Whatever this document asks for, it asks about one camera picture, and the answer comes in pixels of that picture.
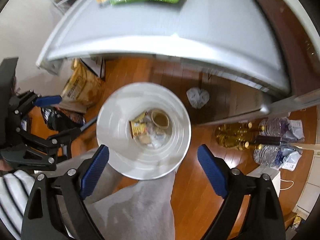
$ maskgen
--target white label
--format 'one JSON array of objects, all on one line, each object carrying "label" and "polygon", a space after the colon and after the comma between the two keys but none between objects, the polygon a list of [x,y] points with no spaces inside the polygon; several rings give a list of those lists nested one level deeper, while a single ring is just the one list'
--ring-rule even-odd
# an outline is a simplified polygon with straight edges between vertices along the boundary
[{"label": "white label", "polygon": [[302,121],[301,120],[290,120],[290,124],[292,127],[302,128]]},{"label": "white label", "polygon": [[289,171],[293,171],[296,166],[297,166],[296,163],[284,163],[281,168],[282,168],[282,169],[289,170]]}]

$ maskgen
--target human hand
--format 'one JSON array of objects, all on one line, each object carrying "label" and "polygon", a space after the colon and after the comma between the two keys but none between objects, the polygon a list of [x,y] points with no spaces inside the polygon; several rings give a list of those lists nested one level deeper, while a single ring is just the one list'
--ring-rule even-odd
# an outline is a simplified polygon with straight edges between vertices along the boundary
[{"label": "human hand", "polygon": [[12,168],[5,160],[0,160],[0,171],[11,171]]}]

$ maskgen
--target silver bolt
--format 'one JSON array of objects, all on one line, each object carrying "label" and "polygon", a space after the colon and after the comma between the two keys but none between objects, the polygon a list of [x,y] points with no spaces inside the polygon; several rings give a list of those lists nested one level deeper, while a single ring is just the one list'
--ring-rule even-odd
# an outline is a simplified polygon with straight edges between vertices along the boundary
[{"label": "silver bolt", "polygon": [[76,169],[70,169],[70,170],[68,170],[67,173],[68,173],[69,176],[73,176],[73,175],[76,174],[76,172],[77,172]]},{"label": "silver bolt", "polygon": [[232,173],[233,175],[239,175],[239,174],[240,174],[240,171],[239,171],[237,168],[233,168],[233,169],[231,170],[231,173]]},{"label": "silver bolt", "polygon": [[49,163],[54,163],[54,158],[49,157],[49,158],[48,158],[48,162],[49,162]]},{"label": "silver bolt", "polygon": [[44,179],[44,174],[39,174],[37,177],[37,180],[43,180]]},{"label": "silver bolt", "polygon": [[270,176],[268,174],[262,174],[262,178],[264,180],[269,180],[270,179]]}]

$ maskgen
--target black and white striped shirt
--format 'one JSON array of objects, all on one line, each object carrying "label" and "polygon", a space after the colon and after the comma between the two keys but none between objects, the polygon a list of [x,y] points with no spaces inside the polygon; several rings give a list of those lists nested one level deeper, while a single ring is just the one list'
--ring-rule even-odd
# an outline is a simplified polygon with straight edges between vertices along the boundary
[{"label": "black and white striped shirt", "polygon": [[0,178],[0,219],[17,239],[21,238],[23,214],[35,179],[24,171]]}]

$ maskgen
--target blue gripper pad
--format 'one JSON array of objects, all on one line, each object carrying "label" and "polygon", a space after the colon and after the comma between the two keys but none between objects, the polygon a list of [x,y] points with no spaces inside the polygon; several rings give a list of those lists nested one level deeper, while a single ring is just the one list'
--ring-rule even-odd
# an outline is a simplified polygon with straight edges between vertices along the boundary
[{"label": "blue gripper pad", "polygon": [[104,145],[81,180],[81,190],[79,195],[82,199],[85,199],[92,194],[108,160],[109,148]]},{"label": "blue gripper pad", "polygon": [[41,97],[37,98],[34,106],[44,107],[44,106],[50,106],[59,104],[62,101],[61,96],[47,96],[47,97]]},{"label": "blue gripper pad", "polygon": [[204,170],[215,193],[222,198],[228,195],[227,179],[214,161],[214,156],[206,145],[198,148],[198,161]]}]

